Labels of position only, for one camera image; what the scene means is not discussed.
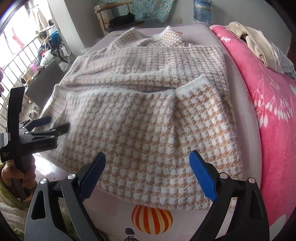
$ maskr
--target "finger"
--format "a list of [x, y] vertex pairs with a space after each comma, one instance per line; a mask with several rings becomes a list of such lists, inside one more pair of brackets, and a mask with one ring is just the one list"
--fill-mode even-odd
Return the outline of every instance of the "finger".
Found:
[[32, 166], [25, 174], [24, 174], [24, 177], [23, 177], [23, 181], [26, 181], [30, 178], [33, 178], [34, 177], [34, 180], [35, 180], [35, 177], [36, 177], [36, 174], [35, 174], [35, 169], [36, 169], [36, 166]]
[[5, 165], [5, 167], [2, 169], [1, 177], [2, 179], [22, 179], [24, 174], [15, 167]]
[[35, 186], [35, 178], [22, 182], [23, 188], [32, 189]]
[[32, 167], [35, 165], [35, 158], [33, 156], [32, 156], [30, 164], [31, 164]]

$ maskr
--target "human hand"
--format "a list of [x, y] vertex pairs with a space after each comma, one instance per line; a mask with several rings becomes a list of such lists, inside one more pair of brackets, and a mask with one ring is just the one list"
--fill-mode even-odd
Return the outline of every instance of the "human hand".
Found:
[[2, 169], [1, 179], [8, 190], [17, 197], [12, 178], [22, 179], [22, 186], [27, 189], [32, 189], [35, 186], [35, 169], [35, 159], [33, 156], [30, 160], [30, 169], [25, 174], [14, 167], [13, 160], [8, 160]]

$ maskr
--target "sweater cuff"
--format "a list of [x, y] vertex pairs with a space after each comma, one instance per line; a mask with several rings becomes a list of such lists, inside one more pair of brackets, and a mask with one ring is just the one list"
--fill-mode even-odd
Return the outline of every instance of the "sweater cuff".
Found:
[[27, 198], [24, 201], [19, 200], [16, 198], [9, 190], [8, 188], [4, 185], [2, 179], [1, 179], [1, 172], [2, 169], [4, 168], [6, 162], [0, 163], [0, 202], [10, 206], [10, 207], [16, 207], [20, 210], [24, 210], [29, 208], [33, 193], [36, 189], [36, 182], [35, 182], [35, 187], [32, 189], [32, 194], [30, 195], [29, 198]]

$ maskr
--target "wheel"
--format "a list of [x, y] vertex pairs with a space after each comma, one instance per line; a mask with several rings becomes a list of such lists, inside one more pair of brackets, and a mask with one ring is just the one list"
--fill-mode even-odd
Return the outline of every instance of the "wheel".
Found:
[[61, 41], [59, 48], [57, 49], [57, 54], [61, 61], [69, 63], [69, 55], [63, 41]]
[[59, 57], [59, 53], [57, 49], [51, 50], [50, 53], [52, 54], [52, 56], [54, 57]]

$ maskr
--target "wooden chair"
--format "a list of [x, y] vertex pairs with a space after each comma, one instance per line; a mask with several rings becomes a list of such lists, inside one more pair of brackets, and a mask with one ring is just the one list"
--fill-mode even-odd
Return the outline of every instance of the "wooden chair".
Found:
[[128, 9], [128, 12], [131, 12], [131, 10], [129, 8], [129, 4], [131, 4], [131, 3], [132, 3], [131, 1], [130, 2], [109, 3], [107, 6], [95, 11], [95, 13], [98, 13], [100, 15], [100, 19], [101, 19], [101, 23], [102, 23], [101, 26], [102, 26], [103, 33], [104, 33], [105, 36], [107, 34], [113, 32], [113, 31], [124, 30], [124, 29], [128, 29], [128, 28], [131, 28], [131, 27], [143, 27], [144, 26], [145, 21], [143, 21], [143, 20], [134, 20], [134, 21], [132, 21], [131, 23], [128, 23], [128, 24], [124, 24], [124, 25], [121, 25], [121, 26], [111, 26], [111, 25], [109, 25], [109, 27], [106, 28], [106, 26], [104, 24], [104, 20], [102, 18], [101, 12], [104, 11], [104, 10], [112, 9], [112, 8], [119, 7], [119, 6], [122, 6], [122, 5], [126, 5], [127, 9]]

